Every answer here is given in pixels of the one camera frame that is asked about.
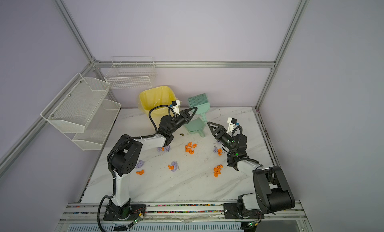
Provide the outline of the green hand brush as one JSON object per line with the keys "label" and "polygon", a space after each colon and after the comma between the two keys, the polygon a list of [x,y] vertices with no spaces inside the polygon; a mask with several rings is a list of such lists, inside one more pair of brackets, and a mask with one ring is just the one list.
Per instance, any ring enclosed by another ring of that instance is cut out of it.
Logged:
{"label": "green hand brush", "polygon": [[211,108],[206,93],[188,98],[188,103],[190,108],[197,108],[196,115],[200,115],[203,122],[206,124],[208,122],[206,113]]}

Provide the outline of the green plastic dustpan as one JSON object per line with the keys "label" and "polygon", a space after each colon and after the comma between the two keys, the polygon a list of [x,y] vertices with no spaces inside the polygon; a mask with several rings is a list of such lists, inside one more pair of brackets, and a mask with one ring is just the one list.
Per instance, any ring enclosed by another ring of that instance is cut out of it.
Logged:
{"label": "green plastic dustpan", "polygon": [[188,124],[185,124],[184,127],[190,134],[199,134],[202,138],[206,135],[204,133],[205,123],[201,118],[194,119]]}

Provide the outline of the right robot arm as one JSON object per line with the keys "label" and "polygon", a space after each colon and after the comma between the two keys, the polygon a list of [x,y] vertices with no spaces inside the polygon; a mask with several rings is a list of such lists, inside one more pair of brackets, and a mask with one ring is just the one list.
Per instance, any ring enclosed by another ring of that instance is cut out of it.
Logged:
{"label": "right robot arm", "polygon": [[248,219],[265,214],[275,214],[279,211],[293,209],[296,200],[281,167],[264,168],[263,165],[248,156],[247,136],[239,124],[224,126],[207,123],[214,138],[222,143],[227,152],[227,165],[237,172],[244,173],[253,179],[254,192],[238,196],[235,208],[225,205],[225,210],[233,217]]}

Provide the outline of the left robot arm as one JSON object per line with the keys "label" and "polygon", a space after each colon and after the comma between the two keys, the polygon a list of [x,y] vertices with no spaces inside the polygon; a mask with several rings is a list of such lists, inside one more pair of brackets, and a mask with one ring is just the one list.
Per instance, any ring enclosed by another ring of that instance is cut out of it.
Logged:
{"label": "left robot arm", "polygon": [[151,113],[160,108],[167,108],[169,114],[161,118],[160,124],[155,127],[155,133],[147,136],[131,137],[122,135],[107,156],[108,170],[113,179],[113,192],[108,199],[108,208],[112,210],[118,220],[126,220],[133,214],[129,189],[130,173],[136,168],[141,152],[170,145],[174,139],[173,133],[192,121],[198,108],[192,107],[177,111],[176,106],[161,105],[150,110],[148,116],[152,124]]}

